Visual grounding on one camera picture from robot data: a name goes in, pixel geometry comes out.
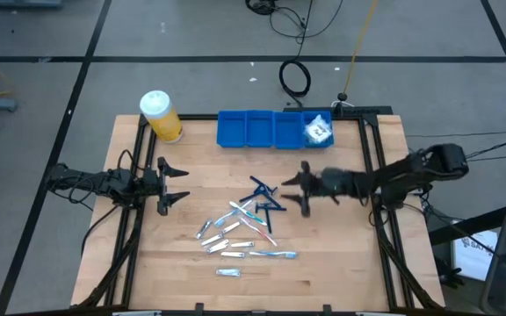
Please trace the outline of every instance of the blue bin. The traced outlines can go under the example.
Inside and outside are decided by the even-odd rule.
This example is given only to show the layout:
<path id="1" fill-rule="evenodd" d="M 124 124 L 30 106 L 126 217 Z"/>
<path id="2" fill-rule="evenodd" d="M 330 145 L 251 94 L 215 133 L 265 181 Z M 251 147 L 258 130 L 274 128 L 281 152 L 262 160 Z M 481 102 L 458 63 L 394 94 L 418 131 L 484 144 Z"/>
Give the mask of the blue bin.
<path id="1" fill-rule="evenodd" d="M 247 137 L 249 147 L 271 147 L 273 138 L 273 111 L 247 111 Z"/>
<path id="2" fill-rule="evenodd" d="M 304 145 L 301 112 L 274 112 L 274 145 L 278 149 L 299 149 Z"/>
<path id="3" fill-rule="evenodd" d="M 335 139 L 333 138 L 333 134 L 329 136 L 325 141 L 315 144 L 309 141 L 308 137 L 304 133 L 306 130 L 306 125 L 310 124 L 318 115 L 322 116 L 322 119 L 331 126 L 331 130 L 333 130 L 333 122 L 331 120 L 331 112 L 330 111 L 304 111 L 304 124 L 302 126 L 302 137 L 304 141 L 304 147 L 306 148 L 325 148 L 333 145 L 335 143 Z"/>
<path id="4" fill-rule="evenodd" d="M 247 139 L 247 112 L 218 112 L 216 142 L 222 147 L 244 147 Z"/>

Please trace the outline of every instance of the toothbrush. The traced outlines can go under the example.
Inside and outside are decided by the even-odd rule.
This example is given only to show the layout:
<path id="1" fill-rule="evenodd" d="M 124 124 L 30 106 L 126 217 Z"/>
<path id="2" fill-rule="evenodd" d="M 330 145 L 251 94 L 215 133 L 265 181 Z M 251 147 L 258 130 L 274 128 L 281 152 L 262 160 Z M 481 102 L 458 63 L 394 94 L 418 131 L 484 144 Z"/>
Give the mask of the toothbrush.
<path id="1" fill-rule="evenodd" d="M 256 231 L 256 232 L 258 232 L 258 233 L 260 233 L 260 234 L 261 234 L 261 236 L 263 236 L 264 238 L 266 238 L 267 240 L 269 240 L 269 241 L 272 243 L 272 245 L 274 245 L 274 247 L 276 247 L 276 246 L 277 246 L 277 242 L 276 242 L 275 240 L 273 240 L 273 239 L 272 239 L 272 238 L 271 238 L 268 234 L 263 233 L 261 230 L 259 230 L 259 228 L 257 228 L 257 227 L 255 227 L 255 226 L 251 225 L 251 223 L 250 223 L 248 220 L 246 220 L 245 218 L 240 218 L 239 220 L 240 220 L 243 224 L 245 224 L 245 225 L 249 226 L 249 228 L 253 229 L 254 231 Z"/>
<path id="2" fill-rule="evenodd" d="M 284 256 L 286 259 L 296 259 L 295 251 L 250 251 L 250 255 Z"/>
<path id="3" fill-rule="evenodd" d="M 251 214 L 250 212 L 247 212 L 247 210 L 244 210 L 241 206 L 239 206 L 236 202 L 233 202 L 233 201 L 229 201 L 229 204 L 232 205 L 233 207 L 235 207 L 236 209 L 240 210 L 243 212 L 243 214 L 245 214 L 245 216 L 249 217 L 249 218 L 252 218 L 253 220 L 255 220 L 257 223 L 263 225 L 263 226 L 267 226 L 267 223 L 264 222 L 264 220 L 258 218 L 257 216 Z"/>
<path id="4" fill-rule="evenodd" d="M 247 201 L 242 207 L 245 207 L 247 205 L 249 205 L 249 203 L 251 203 L 253 200 L 249 200 Z M 233 210 L 231 212 L 229 212 L 228 214 L 220 217 L 219 219 L 216 220 L 216 222 L 214 223 L 214 226 L 216 227 L 220 227 L 222 225 L 224 225 L 224 222 L 226 221 L 226 218 L 232 216 L 232 215 L 236 215 L 237 213 L 239 213 L 239 210 Z"/>

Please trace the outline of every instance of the wooden table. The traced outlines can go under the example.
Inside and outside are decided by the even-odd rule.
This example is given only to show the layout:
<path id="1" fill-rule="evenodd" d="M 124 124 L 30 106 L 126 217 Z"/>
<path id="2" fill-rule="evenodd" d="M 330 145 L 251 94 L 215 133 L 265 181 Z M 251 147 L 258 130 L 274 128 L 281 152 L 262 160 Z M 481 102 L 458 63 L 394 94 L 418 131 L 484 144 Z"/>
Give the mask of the wooden table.
<path id="1" fill-rule="evenodd" d="M 123 149 L 132 150 L 137 122 L 138 116 L 116 118 L 105 169 L 115 168 Z M 155 158 L 162 155 L 173 168 L 190 172 L 168 178 L 168 188 L 169 192 L 188 190 L 191 195 L 177 202 L 167 217 L 156 212 L 156 198 L 148 199 L 131 309 L 192 310 L 201 302 L 207 310 L 320 311 L 324 304 L 331 304 L 334 311 L 387 310 L 376 233 L 368 223 L 371 208 L 356 199 L 342 197 L 336 206 L 329 198 L 313 198 L 312 216 L 304 219 L 297 204 L 277 197 L 288 208 L 271 213 L 277 248 L 246 226 L 227 235 L 230 242 L 254 240 L 255 250 L 296 251 L 295 260 L 207 255 L 194 237 L 206 219 L 216 220 L 230 211 L 228 201 L 253 192 L 257 185 L 249 179 L 251 175 L 271 186 L 279 185 L 299 171 L 302 160 L 309 161 L 312 170 L 326 166 L 365 170 L 356 122 L 334 122 L 333 147 L 293 151 L 221 148 L 216 144 L 215 120 L 184 121 L 183 125 L 184 136 L 177 144 L 156 143 Z M 379 126 L 387 163 L 403 158 L 408 148 L 400 117 L 379 116 Z M 141 166 L 149 131 L 146 133 Z M 128 159 L 124 163 L 129 168 Z M 375 156 L 373 166 L 378 166 Z M 279 187 L 278 191 L 292 193 L 300 188 Z M 406 202 L 420 206 L 416 197 Z M 110 208 L 111 201 L 99 197 L 92 221 Z M 423 215 L 409 207 L 397 213 L 407 265 L 421 286 L 443 305 Z M 88 239 L 72 303 L 86 298 L 110 267 L 119 217 L 120 212 L 113 214 Z M 211 227 L 206 237 L 218 232 Z M 403 305 L 399 274 L 392 267 L 398 305 Z M 218 268 L 241 268 L 242 277 L 216 276 Z M 123 270 L 115 302 L 120 301 L 124 275 Z"/>

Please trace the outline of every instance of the yellow bottle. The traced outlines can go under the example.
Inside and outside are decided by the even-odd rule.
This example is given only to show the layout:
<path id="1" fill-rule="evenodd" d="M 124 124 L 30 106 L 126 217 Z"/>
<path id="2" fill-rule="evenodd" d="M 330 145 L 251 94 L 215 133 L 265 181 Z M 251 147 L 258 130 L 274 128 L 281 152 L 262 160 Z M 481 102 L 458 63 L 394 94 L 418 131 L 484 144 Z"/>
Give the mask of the yellow bottle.
<path id="1" fill-rule="evenodd" d="M 181 139 L 183 126 L 167 93 L 160 90 L 146 93 L 140 100 L 140 110 L 161 141 L 174 143 Z"/>

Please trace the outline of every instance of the white bottle cap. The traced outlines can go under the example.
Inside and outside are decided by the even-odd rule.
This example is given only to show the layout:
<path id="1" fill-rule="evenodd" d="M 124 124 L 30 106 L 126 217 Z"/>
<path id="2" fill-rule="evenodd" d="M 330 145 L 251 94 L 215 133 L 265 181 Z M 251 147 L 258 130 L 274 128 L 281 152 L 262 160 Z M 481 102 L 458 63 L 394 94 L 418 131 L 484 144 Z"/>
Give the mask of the white bottle cap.
<path id="1" fill-rule="evenodd" d="M 141 97 L 140 110 L 146 118 L 161 119 L 171 111 L 171 100 L 163 91 L 150 91 Z"/>

